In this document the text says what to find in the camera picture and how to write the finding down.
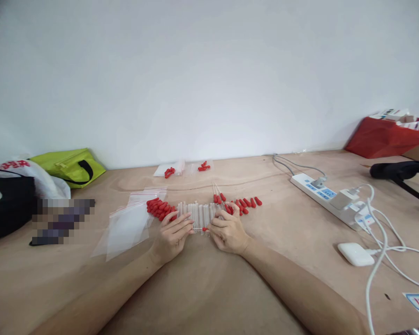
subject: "red bag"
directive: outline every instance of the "red bag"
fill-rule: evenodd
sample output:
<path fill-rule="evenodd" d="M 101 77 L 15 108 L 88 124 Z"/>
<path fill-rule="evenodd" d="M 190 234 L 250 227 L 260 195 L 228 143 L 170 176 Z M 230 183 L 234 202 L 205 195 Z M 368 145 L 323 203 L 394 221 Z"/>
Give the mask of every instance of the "red bag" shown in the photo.
<path fill-rule="evenodd" d="M 402 155 L 418 145 L 419 130 L 400 127 L 393 121 L 365 117 L 345 150 L 365 158 L 379 158 Z"/>

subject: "green zipper pouch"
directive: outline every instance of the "green zipper pouch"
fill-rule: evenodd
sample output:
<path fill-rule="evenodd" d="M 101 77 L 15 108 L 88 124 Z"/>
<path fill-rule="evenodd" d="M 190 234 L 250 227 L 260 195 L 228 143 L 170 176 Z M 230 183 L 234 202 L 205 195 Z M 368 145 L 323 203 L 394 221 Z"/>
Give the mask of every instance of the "green zipper pouch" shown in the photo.
<path fill-rule="evenodd" d="M 83 188 L 106 172 L 87 148 L 46 153 L 31 160 L 50 175 L 65 180 L 70 188 Z"/>

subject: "hand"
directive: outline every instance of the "hand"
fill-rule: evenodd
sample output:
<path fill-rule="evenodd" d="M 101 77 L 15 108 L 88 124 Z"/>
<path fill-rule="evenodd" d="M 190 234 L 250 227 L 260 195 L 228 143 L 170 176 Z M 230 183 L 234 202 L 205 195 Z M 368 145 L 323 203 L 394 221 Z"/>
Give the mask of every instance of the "hand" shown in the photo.
<path fill-rule="evenodd" d="M 170 218 L 178 212 L 171 212 L 166 215 L 162 221 L 160 232 L 149 250 L 152 262 L 158 266 L 163 266 L 173 260 L 185 245 L 186 238 L 194 234 L 192 224 L 194 220 L 186 220 L 191 213 L 186 213 L 169 222 Z"/>
<path fill-rule="evenodd" d="M 216 217 L 208 226 L 208 229 L 219 249 L 239 255 L 247 248 L 251 237 L 243 229 L 239 207 L 232 202 L 227 202 L 227 205 L 234 209 L 233 215 L 224 210 L 216 212 Z"/>

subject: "power strip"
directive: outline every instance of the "power strip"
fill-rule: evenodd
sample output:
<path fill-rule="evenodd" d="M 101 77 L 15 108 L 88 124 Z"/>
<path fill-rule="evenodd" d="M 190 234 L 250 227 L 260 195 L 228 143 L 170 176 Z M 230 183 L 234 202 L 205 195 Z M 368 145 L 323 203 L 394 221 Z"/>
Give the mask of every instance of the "power strip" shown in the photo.
<path fill-rule="evenodd" d="M 337 195 L 337 193 L 328 189 L 327 187 L 316 188 L 311 185 L 313 181 L 314 179 L 306 174 L 297 174 L 295 176 L 292 176 L 292 179 L 290 179 L 290 182 L 293 185 L 302 190 L 313 200 L 318 202 L 321 206 L 326 208 L 329 212 L 334 214 L 341 221 L 346 223 L 350 228 L 354 229 L 355 231 L 360 231 L 364 229 L 366 232 L 368 232 L 362 220 L 359 220 L 358 223 L 355 222 L 355 216 L 357 214 L 364 216 L 368 225 L 371 225 L 375 222 L 368 211 L 368 207 L 364 207 L 360 210 L 359 206 L 362 206 L 362 204 L 364 204 L 363 201 L 358 201 L 355 204 L 350 204 L 348 207 L 342 210 L 338 210 L 330 204 L 330 201 Z"/>

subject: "table surface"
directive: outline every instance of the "table surface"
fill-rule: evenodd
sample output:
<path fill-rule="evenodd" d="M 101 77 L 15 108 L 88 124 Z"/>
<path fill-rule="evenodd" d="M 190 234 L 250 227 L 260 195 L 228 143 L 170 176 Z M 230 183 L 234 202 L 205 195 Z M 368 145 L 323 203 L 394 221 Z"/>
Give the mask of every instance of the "table surface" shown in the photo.
<path fill-rule="evenodd" d="M 339 191 L 362 183 L 376 189 L 373 206 L 383 211 L 410 247 L 419 249 L 419 200 L 389 181 L 373 180 L 369 166 L 406 161 L 404 157 L 365 159 L 346 151 L 289 154 L 316 166 Z M 248 234 L 286 255 L 326 282 L 365 314 L 365 285 L 371 267 L 354 267 L 336 245 L 357 242 L 376 248 L 365 232 L 355 232 L 290 183 L 289 171 L 259 156 L 215 161 L 209 171 L 169 179 L 153 177 L 156 167 L 107 171 L 76 199 L 96 199 L 95 214 L 81 243 L 30 247 L 31 224 L 0 239 L 0 334 L 27 334 L 94 285 L 145 252 L 152 238 L 105 262 L 91 257 L 108 226 L 108 215 L 127 204 L 130 192 L 167 186 L 166 201 L 208 203 L 214 181 L 227 199 L 257 196 L 264 203 L 242 217 Z M 319 173 L 295 168 L 317 178 Z M 419 175 L 408 181 L 419 189 Z M 361 195 L 368 195 L 364 190 Z M 390 244 L 397 238 L 387 228 Z M 419 282 L 419 254 L 391 252 L 399 268 Z M 419 327 L 419 312 L 402 295 L 419 287 L 387 262 L 371 289 L 378 334 Z M 123 306 L 102 334 L 305 334 L 271 288 L 241 257 L 219 251 L 208 236 L 192 235 L 183 252 L 161 268 Z"/>

